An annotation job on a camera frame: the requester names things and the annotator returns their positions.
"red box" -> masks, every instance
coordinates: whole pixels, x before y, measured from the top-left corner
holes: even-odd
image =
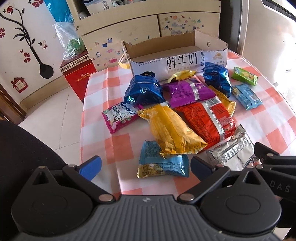
[[[96,72],[88,52],[84,51],[72,59],[64,60],[60,70],[79,99],[84,102],[89,76]]]

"table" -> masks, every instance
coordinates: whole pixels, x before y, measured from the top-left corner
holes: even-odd
[[[264,103],[246,111],[237,101],[233,116],[236,124],[243,125],[253,143],[261,142],[283,155],[296,155],[295,113],[262,73],[245,58],[229,51],[229,76],[236,66],[258,76],[258,84],[252,89]],[[204,81],[202,72],[196,73],[196,76]],[[115,196],[121,193],[173,194],[177,197],[199,183],[195,175],[190,173],[189,178],[171,175],[136,177],[142,144],[145,140],[154,140],[148,122],[138,119],[111,136],[101,114],[103,110],[123,101],[132,77],[130,70],[119,66],[90,76],[82,113],[81,160],[85,162],[94,155],[102,158],[102,170],[92,182]],[[231,84],[241,82],[231,79]]]

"gray ribbed surface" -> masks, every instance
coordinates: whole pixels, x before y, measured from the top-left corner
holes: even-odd
[[[179,204],[173,196],[121,196],[117,203],[100,205],[91,219],[73,232],[46,238],[21,233],[14,240],[279,241],[273,234],[249,239],[220,234],[204,222],[194,206]]]

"wooden door frame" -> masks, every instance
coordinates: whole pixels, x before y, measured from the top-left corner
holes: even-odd
[[[26,112],[15,102],[0,84],[0,111],[14,124],[21,123],[26,116]]]

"black vase decal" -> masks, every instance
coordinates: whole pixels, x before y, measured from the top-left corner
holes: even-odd
[[[2,18],[5,19],[5,20],[8,20],[8,21],[10,21],[10,22],[14,22],[14,23],[18,24],[19,26],[21,26],[21,28],[19,28],[19,27],[15,28],[15,29],[17,29],[17,30],[20,30],[21,33],[16,34],[16,35],[14,36],[14,38],[20,37],[20,39],[19,39],[20,41],[26,40],[27,44],[29,45],[29,47],[30,47],[30,49],[31,49],[31,51],[32,51],[32,54],[35,56],[36,60],[38,61],[39,65],[40,65],[40,71],[39,71],[39,73],[40,73],[41,77],[43,77],[44,79],[49,79],[49,78],[51,78],[51,77],[54,75],[54,70],[53,70],[53,68],[52,68],[50,65],[47,65],[47,64],[44,64],[44,63],[41,62],[40,58],[38,57],[36,51],[34,50],[34,48],[33,48],[33,46],[32,46],[33,43],[35,42],[35,39],[33,39],[33,40],[31,41],[31,38],[30,38],[30,36],[29,36],[28,31],[27,31],[27,29],[24,27],[24,22],[23,22],[23,20],[22,20],[22,15],[24,14],[25,9],[23,9],[22,12],[20,12],[17,8],[12,8],[12,6],[9,6],[9,7],[7,8],[7,11],[4,10],[4,13],[7,12],[7,13],[12,14],[14,10],[18,11],[18,13],[20,14],[21,23],[18,22],[18,21],[15,21],[15,20],[13,20],[13,19],[9,19],[9,18],[3,16],[2,13],[1,13],[1,11],[0,11],[0,17],[2,17]]]

